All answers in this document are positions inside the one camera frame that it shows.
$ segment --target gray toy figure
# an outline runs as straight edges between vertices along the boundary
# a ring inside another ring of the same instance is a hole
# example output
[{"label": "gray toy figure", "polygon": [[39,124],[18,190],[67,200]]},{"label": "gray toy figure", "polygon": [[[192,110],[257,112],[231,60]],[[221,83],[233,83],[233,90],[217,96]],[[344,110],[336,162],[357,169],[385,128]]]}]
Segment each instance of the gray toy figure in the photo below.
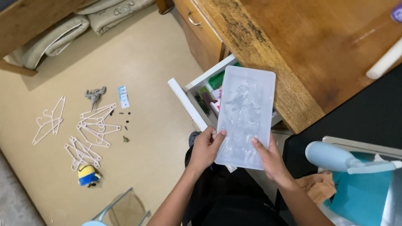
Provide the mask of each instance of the gray toy figure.
[{"label": "gray toy figure", "polygon": [[85,92],[84,97],[88,98],[88,100],[91,100],[91,111],[94,110],[95,103],[99,100],[102,94],[105,94],[105,92],[106,86],[102,87],[102,89],[94,89],[93,92],[89,92],[89,90]]}]

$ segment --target plastic container lid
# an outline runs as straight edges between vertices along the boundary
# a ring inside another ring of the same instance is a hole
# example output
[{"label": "plastic container lid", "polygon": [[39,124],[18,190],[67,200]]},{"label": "plastic container lid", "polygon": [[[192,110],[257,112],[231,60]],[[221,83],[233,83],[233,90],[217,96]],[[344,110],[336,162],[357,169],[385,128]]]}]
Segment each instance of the plastic container lid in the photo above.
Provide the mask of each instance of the plastic container lid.
[{"label": "plastic container lid", "polygon": [[226,67],[217,130],[225,129],[227,134],[216,164],[263,170],[251,138],[268,147],[275,77],[274,72]]}]

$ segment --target open drawer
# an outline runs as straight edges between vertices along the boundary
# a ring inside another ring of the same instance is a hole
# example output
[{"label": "open drawer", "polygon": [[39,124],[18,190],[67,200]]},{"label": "open drawer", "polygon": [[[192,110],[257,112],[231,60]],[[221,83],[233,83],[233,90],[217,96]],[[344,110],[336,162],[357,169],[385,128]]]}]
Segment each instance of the open drawer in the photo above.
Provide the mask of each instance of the open drawer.
[{"label": "open drawer", "polygon": [[[196,101],[195,95],[201,88],[203,88],[208,83],[208,80],[211,77],[224,71],[226,66],[234,65],[235,63],[237,63],[237,60],[232,54],[223,59],[215,66],[213,66],[204,74],[196,78],[194,81],[190,82],[184,88],[182,88],[174,78],[168,81],[168,84],[172,88],[173,92],[176,94],[178,99],[183,104],[184,108],[188,111],[188,113],[192,117],[191,123],[195,122],[195,124],[201,131],[204,131],[209,125],[216,128],[218,124],[218,118],[213,113],[207,116],[202,110],[201,106]],[[271,126],[274,126],[281,120],[282,117],[278,115],[276,112],[273,112]]]}]

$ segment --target black shoe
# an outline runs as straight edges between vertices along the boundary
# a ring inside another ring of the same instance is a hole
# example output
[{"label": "black shoe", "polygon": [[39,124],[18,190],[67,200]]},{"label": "black shoe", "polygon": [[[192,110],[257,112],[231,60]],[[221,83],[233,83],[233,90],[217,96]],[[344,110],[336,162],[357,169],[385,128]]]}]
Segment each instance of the black shoe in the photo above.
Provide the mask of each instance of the black shoe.
[{"label": "black shoe", "polygon": [[194,144],[195,138],[200,135],[200,132],[194,131],[190,134],[189,137],[189,147],[191,147]]}]

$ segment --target wooden bed frame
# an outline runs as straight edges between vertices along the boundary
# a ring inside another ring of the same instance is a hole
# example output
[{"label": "wooden bed frame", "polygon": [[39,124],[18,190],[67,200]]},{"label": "wooden bed frame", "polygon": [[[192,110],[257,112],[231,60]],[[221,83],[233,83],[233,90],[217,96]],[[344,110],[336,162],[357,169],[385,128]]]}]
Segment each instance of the wooden bed frame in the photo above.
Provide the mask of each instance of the wooden bed frame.
[{"label": "wooden bed frame", "polygon": [[[0,12],[0,69],[26,75],[36,75],[36,70],[9,64],[3,57],[66,17],[94,0],[17,0]],[[173,6],[172,0],[156,0],[159,13],[164,14]]]}]

